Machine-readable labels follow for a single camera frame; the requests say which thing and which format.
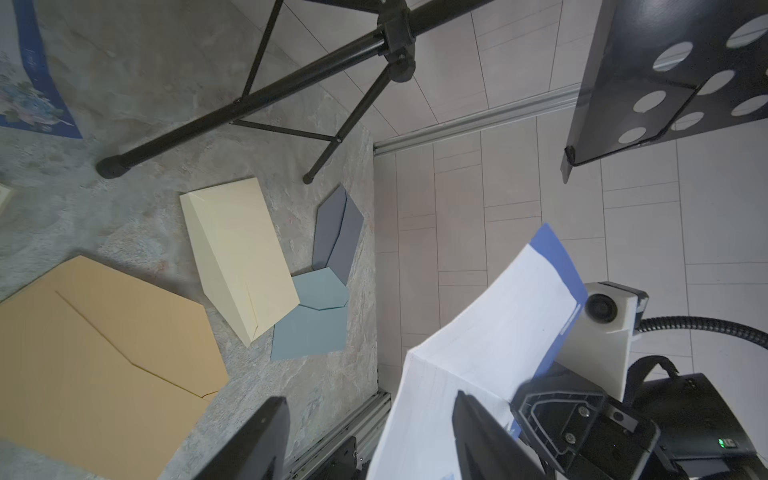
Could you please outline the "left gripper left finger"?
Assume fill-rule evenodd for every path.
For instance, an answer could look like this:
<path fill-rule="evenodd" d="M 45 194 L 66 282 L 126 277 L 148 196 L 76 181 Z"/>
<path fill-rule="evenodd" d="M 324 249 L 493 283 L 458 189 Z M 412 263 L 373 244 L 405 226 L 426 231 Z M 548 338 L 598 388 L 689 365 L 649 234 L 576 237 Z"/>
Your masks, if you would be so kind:
<path fill-rule="evenodd" d="M 268 398 L 194 479 L 281 479 L 289 429 L 287 399 Z"/>

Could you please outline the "white blue-bordered letter paper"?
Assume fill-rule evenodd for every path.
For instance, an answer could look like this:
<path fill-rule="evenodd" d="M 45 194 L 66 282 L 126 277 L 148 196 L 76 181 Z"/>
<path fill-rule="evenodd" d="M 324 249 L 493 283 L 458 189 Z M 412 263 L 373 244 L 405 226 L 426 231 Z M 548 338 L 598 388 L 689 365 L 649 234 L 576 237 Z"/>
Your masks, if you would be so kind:
<path fill-rule="evenodd" d="M 461 478 L 452 426 L 459 392 L 474 396 L 504 434 L 518 432 L 514 394 L 553 364 L 586 299 L 567 251 L 542 225 L 484 293 L 407 353 L 369 478 Z"/>

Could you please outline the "blue-grey envelope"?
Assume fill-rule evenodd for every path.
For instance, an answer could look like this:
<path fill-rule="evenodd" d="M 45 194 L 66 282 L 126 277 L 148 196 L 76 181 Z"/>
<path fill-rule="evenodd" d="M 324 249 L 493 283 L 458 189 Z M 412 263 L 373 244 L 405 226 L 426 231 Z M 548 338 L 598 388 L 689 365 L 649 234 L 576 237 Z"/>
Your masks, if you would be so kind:
<path fill-rule="evenodd" d="M 274 326 L 271 360 L 343 351 L 347 341 L 347 286 L 330 268 L 293 278 L 299 304 Z"/>

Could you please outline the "dark grey envelope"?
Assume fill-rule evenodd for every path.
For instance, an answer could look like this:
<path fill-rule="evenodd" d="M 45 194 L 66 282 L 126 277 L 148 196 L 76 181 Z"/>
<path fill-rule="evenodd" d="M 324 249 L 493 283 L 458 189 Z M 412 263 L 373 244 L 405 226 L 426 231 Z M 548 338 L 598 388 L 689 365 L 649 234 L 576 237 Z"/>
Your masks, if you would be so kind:
<path fill-rule="evenodd" d="M 364 216 L 342 184 L 318 207 L 312 268 L 330 268 L 347 285 Z"/>

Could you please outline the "tan brown envelope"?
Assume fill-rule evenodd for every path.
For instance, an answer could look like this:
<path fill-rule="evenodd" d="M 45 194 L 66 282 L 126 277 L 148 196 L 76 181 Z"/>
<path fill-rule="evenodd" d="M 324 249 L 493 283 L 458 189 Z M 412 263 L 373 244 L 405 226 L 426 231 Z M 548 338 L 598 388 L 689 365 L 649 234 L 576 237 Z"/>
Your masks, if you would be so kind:
<path fill-rule="evenodd" d="M 1 305 L 1 435 L 155 479 L 228 375 L 204 308 L 79 256 Z"/>

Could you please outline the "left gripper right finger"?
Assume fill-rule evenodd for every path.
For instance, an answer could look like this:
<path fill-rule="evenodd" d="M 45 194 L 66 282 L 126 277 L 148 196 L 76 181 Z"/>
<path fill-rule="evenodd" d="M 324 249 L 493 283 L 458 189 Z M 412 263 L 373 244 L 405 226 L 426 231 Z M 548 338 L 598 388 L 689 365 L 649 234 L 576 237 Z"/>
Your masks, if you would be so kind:
<path fill-rule="evenodd" d="M 457 394 L 452 426 L 462 479 L 546 478 L 484 406 L 464 391 Z"/>

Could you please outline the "cream envelope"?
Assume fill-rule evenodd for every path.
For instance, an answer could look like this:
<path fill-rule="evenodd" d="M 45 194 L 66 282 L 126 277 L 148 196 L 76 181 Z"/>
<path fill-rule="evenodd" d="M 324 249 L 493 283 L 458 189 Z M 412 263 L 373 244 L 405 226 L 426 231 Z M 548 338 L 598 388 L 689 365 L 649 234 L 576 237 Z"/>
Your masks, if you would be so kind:
<path fill-rule="evenodd" d="M 299 304 L 256 178 L 180 196 L 202 289 L 250 346 Z"/>

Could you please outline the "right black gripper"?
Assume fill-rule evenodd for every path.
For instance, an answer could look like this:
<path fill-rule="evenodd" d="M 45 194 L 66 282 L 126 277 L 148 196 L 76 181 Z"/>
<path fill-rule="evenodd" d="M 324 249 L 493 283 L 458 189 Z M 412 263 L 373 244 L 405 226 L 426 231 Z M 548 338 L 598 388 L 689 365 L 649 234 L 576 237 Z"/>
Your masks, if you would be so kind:
<path fill-rule="evenodd" d="M 625 397 L 575 372 L 523 383 L 511 411 L 524 442 L 567 479 L 764 479 L 767 468 L 703 374 L 663 356 L 634 362 Z"/>

